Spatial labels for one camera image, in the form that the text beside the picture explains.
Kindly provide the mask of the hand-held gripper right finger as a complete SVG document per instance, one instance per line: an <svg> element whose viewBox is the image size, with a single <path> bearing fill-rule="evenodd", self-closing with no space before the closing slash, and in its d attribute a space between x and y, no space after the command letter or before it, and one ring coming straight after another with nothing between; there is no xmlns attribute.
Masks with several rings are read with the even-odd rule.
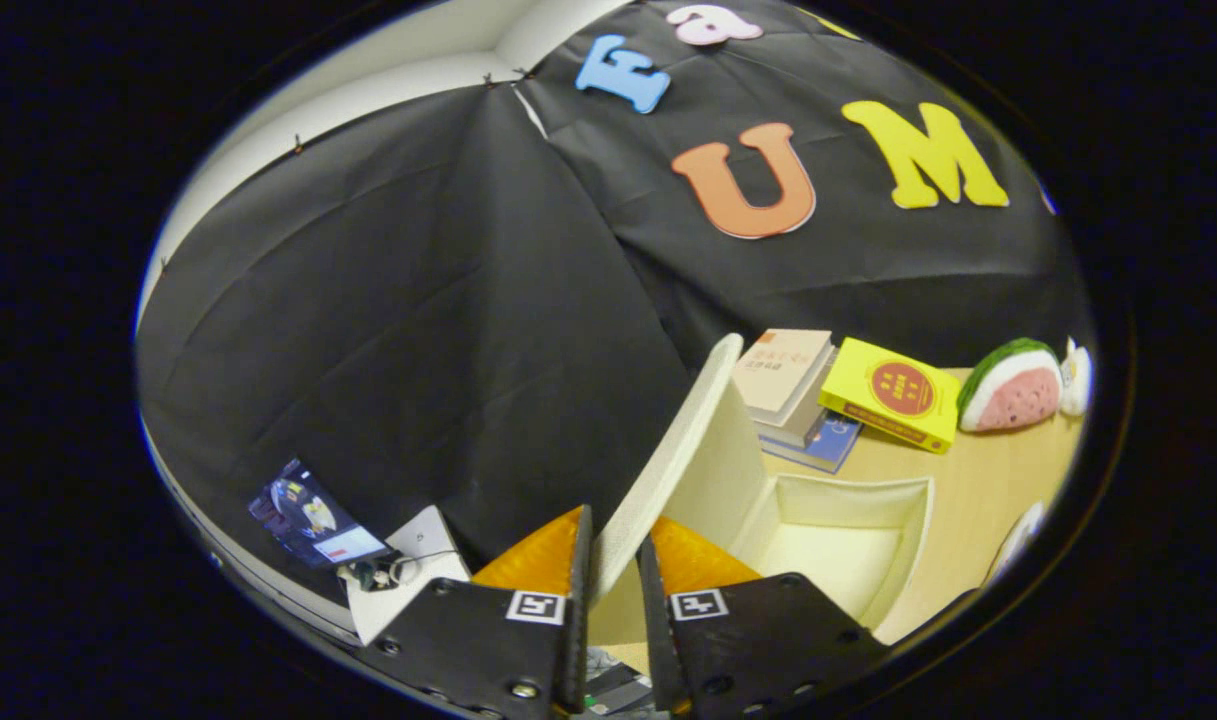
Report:
<svg viewBox="0 0 1217 720"><path fill-rule="evenodd" d="M797 570L765 575L669 518L636 551L654 701L675 719L776 719L888 647Z"/></svg>

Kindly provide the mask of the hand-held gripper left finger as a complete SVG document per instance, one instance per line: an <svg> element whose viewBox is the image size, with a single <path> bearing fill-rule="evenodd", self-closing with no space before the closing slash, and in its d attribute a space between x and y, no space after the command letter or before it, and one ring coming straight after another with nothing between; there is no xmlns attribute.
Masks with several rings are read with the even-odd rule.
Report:
<svg viewBox="0 0 1217 720"><path fill-rule="evenodd" d="M471 579L421 570L421 587L357 660L385 684L472 719L582 711L593 511L549 521Z"/></svg>

